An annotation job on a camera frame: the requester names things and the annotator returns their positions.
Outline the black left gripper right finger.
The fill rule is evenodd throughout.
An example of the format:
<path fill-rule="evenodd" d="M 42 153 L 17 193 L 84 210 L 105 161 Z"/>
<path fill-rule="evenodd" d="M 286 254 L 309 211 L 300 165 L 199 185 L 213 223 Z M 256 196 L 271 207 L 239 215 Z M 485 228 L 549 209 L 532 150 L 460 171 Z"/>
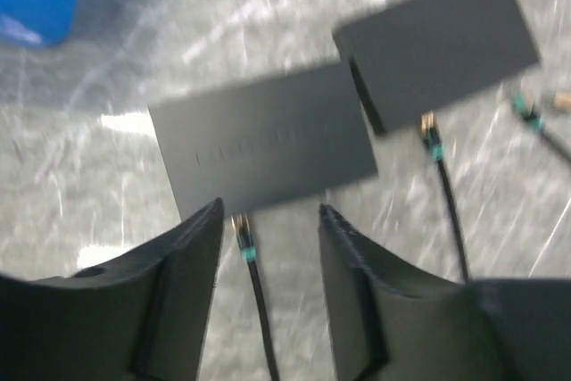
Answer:
<path fill-rule="evenodd" d="M 567 380 L 566 278 L 437 277 L 362 235 L 329 205 L 319 249 L 340 380 Z"/>

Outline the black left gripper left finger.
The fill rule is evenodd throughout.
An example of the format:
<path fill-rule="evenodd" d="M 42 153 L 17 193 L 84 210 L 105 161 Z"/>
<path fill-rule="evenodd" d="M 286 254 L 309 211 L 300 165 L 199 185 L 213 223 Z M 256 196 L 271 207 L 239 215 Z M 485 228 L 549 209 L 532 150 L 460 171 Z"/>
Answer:
<path fill-rule="evenodd" d="M 2 379 L 197 379 L 222 236 L 215 199 L 71 277 L 2 276 Z"/>

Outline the black network switch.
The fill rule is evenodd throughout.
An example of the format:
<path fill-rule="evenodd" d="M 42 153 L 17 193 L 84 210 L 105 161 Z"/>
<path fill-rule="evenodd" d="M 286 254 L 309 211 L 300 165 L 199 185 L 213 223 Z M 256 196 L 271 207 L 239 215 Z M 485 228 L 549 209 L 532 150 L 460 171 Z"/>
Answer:
<path fill-rule="evenodd" d="M 376 175 L 350 66 L 334 62 L 149 109 L 182 218 L 228 216 Z"/>
<path fill-rule="evenodd" d="M 518 0 L 403 0 L 333 38 L 379 136 L 540 61 Z"/>

